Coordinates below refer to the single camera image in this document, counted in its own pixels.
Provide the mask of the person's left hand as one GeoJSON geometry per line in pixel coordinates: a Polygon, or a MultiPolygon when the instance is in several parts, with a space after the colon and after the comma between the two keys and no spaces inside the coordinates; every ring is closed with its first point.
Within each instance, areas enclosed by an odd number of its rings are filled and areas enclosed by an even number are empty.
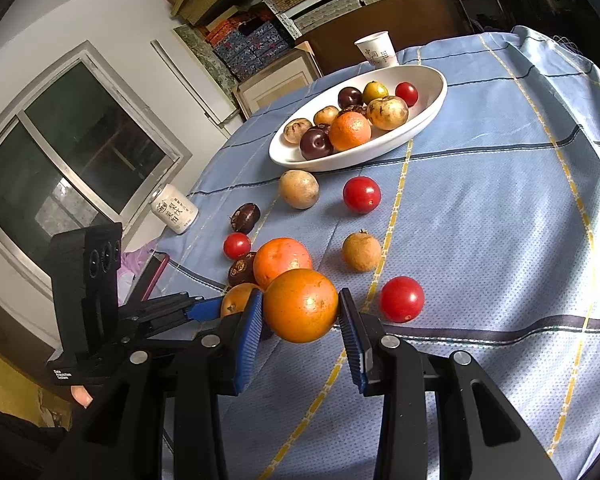
{"type": "Polygon", "coordinates": [[[77,404],[80,404],[84,408],[87,408],[93,401],[91,393],[89,393],[84,386],[71,386],[71,395],[77,404]]]}

